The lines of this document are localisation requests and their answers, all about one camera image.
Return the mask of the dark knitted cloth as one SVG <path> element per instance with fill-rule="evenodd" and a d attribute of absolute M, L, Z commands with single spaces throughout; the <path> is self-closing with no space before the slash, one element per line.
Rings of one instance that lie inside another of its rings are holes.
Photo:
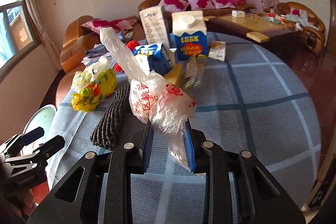
<path fill-rule="evenodd" d="M 116 89 L 114 102 L 106 109 L 90 136 L 93 145 L 110 151 L 120 145 L 123 119 L 125 113 L 130 112 L 129 93 L 130 84 Z"/>

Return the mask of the pale yellow green plastic bag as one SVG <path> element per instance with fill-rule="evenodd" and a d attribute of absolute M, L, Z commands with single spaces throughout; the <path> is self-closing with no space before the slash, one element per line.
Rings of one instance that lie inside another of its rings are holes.
<path fill-rule="evenodd" d="M 99 59 L 90 61 L 83 71 L 77 71 L 72 79 L 71 89 L 79 92 L 89 84 L 96 84 L 98 77 L 107 69 L 112 69 L 116 61 L 112 56 L 101 56 Z"/>

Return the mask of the yellow floral plastic bag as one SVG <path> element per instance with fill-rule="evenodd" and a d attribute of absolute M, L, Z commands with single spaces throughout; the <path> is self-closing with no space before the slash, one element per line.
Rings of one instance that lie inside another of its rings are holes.
<path fill-rule="evenodd" d="M 95 83 L 89 83 L 78 93 L 72 94 L 71 106 L 75 111 L 89 113 L 95 110 L 105 97 L 111 96 L 116 87 L 116 73 L 113 69 L 107 69 L 99 74 Z"/>

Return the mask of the clear bag with red print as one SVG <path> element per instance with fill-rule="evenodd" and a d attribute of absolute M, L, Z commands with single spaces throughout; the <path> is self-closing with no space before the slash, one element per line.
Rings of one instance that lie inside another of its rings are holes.
<path fill-rule="evenodd" d="M 146 75 L 113 28 L 102 28 L 100 41 L 130 80 L 129 103 L 133 115 L 143 123 L 149 121 L 155 132 L 165 135 L 169 139 L 170 156 L 190 170 L 183 137 L 187 120 L 195 116 L 197 104 L 158 73 L 151 71 Z"/>

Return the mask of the small white blue carton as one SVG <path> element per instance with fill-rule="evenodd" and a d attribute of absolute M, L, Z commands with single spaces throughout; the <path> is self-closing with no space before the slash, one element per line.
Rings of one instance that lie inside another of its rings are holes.
<path fill-rule="evenodd" d="M 154 71 L 165 76 L 173 69 L 173 63 L 163 43 L 137 46 L 133 55 L 146 75 Z"/>

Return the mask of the clear gold snack wrapper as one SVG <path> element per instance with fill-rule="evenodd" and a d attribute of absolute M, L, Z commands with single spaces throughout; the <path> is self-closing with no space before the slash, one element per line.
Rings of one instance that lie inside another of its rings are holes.
<path fill-rule="evenodd" d="M 189 59 L 185 67 L 184 89 L 191 90 L 201 86 L 205 65 L 205 62 L 198 62 L 195 56 Z"/>

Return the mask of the yellow sponge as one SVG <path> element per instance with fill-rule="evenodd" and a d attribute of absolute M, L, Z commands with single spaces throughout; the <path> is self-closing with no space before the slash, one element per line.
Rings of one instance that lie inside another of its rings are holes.
<path fill-rule="evenodd" d="M 164 78 L 177 87 L 181 87 L 183 82 L 184 72 L 181 64 L 175 64 L 171 71 L 169 71 Z"/>

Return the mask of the light blue cartoon trash bin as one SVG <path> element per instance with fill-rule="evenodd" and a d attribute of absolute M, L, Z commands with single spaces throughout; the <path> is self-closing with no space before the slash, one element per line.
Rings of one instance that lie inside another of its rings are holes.
<path fill-rule="evenodd" d="M 41 127 L 44 129 L 44 135 L 33 141 L 31 144 L 24 146 L 20 151 L 21 156 L 29 155 L 33 152 L 34 149 L 38 148 L 40 145 L 43 145 L 48 137 L 49 129 L 52 124 L 52 121 L 56 114 L 56 107 L 54 105 L 46 105 L 40 108 L 28 121 L 26 124 L 23 133 L 26 134 L 31 132 L 33 129 L 37 127 Z"/>

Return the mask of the pink floral pillow on chaise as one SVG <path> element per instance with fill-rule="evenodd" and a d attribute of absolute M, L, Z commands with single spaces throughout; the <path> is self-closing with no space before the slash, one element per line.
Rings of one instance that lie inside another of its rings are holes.
<path fill-rule="evenodd" d="M 95 19 L 82 24 L 84 28 L 99 34 L 101 28 L 113 28 L 116 33 L 122 32 L 127 33 L 129 30 L 133 29 L 133 26 L 137 23 L 136 19 L 116 19 L 112 21 Z"/>

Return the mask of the small white medicine box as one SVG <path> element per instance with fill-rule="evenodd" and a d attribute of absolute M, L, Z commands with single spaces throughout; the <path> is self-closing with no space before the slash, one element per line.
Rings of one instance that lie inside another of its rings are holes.
<path fill-rule="evenodd" d="M 226 59 L 226 42 L 212 41 L 208 58 L 224 62 Z"/>

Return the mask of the tall white blue carton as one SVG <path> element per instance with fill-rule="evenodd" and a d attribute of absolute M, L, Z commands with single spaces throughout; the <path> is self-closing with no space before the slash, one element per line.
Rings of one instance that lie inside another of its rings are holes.
<path fill-rule="evenodd" d="M 148 44 L 163 43 L 170 48 L 170 33 L 166 21 L 165 9 L 153 6 L 139 12 L 143 31 Z"/>

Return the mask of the blue Look milk carton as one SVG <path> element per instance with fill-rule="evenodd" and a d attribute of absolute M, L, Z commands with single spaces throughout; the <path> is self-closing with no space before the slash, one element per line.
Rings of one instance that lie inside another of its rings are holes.
<path fill-rule="evenodd" d="M 193 56 L 206 59 L 207 27 L 203 11 L 175 12 L 171 18 L 178 61 L 188 61 Z"/>

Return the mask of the beige curtain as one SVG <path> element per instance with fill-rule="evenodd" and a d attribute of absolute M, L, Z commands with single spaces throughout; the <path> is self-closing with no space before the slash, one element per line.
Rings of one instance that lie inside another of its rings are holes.
<path fill-rule="evenodd" d="M 54 64 L 55 68 L 60 71 L 62 69 L 60 63 L 60 51 L 56 44 L 51 40 L 49 34 L 46 31 L 45 24 L 42 20 L 42 13 L 39 7 L 39 0 L 26 0 L 27 8 L 31 19 L 35 25 L 35 28 L 45 45 L 46 51 Z"/>

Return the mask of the white box on coffee table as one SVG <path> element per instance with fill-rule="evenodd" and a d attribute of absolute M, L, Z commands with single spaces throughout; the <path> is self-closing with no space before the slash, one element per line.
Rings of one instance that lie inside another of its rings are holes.
<path fill-rule="evenodd" d="M 245 12 L 240 11 L 240 10 L 233 10 L 233 11 L 231 11 L 231 15 L 235 18 L 244 18 L 245 17 Z"/>

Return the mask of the brown leather long sofa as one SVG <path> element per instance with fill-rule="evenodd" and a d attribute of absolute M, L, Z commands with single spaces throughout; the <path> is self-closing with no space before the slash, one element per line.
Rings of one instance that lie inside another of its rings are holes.
<path fill-rule="evenodd" d="M 244 0 L 145 0 L 138 10 L 150 7 L 163 6 L 167 10 L 167 17 L 171 18 L 173 12 L 202 10 L 204 16 L 223 16 L 233 10 L 249 11 L 253 6 Z"/>

